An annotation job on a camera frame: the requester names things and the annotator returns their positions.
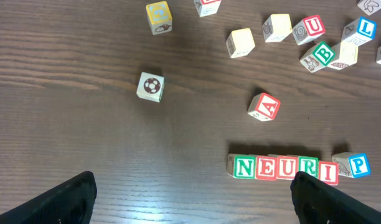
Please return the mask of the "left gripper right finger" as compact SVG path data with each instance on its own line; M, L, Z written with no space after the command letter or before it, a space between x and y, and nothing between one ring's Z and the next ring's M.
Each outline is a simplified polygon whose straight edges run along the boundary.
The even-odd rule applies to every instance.
M381 212L305 172L296 173L290 189L300 224L381 224Z

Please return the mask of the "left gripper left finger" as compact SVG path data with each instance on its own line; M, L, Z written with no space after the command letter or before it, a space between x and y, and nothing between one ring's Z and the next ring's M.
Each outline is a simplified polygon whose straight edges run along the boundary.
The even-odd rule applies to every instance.
M0 215L0 224L89 224L97 195L92 172L85 171Z

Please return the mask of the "green R block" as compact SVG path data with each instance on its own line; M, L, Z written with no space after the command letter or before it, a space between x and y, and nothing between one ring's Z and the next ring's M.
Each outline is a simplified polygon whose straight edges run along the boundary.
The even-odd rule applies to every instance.
M298 170L318 178L319 159L317 157L299 156Z

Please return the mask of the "blue P block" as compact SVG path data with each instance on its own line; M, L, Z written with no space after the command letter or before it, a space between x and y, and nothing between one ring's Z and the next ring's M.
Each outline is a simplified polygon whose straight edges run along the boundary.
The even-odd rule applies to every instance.
M339 175L353 179L371 174L369 160L364 153L342 152L331 156L338 164Z

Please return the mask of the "red E block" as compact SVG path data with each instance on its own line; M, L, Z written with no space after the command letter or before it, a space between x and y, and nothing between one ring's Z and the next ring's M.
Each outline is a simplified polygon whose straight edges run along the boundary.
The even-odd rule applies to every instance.
M256 179L276 181L276 157L270 156L257 156L256 157Z

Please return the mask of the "green N block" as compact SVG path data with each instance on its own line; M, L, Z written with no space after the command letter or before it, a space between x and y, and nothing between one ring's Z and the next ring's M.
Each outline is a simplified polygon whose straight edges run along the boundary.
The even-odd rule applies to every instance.
M227 174L234 179L255 179L256 155L229 154Z

